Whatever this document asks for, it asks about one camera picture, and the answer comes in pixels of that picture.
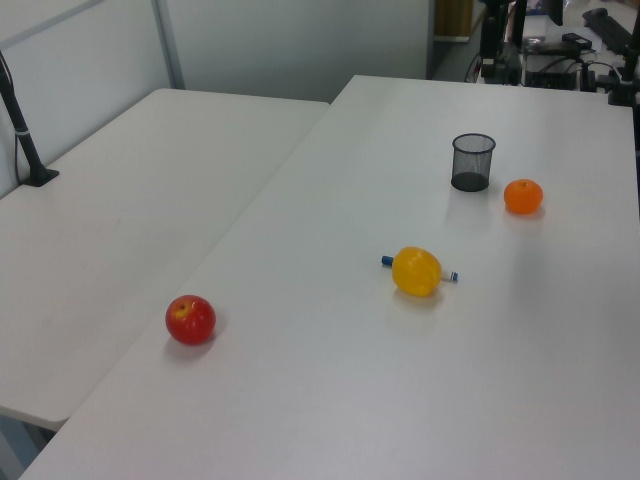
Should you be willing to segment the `black Franka gripper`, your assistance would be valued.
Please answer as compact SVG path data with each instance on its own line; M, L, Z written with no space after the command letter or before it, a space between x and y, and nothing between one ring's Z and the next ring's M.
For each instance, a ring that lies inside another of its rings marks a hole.
M484 15L480 39L480 57L483 64L497 64L503 48L503 22L507 22L513 5L513 0L481 0L484 5Z

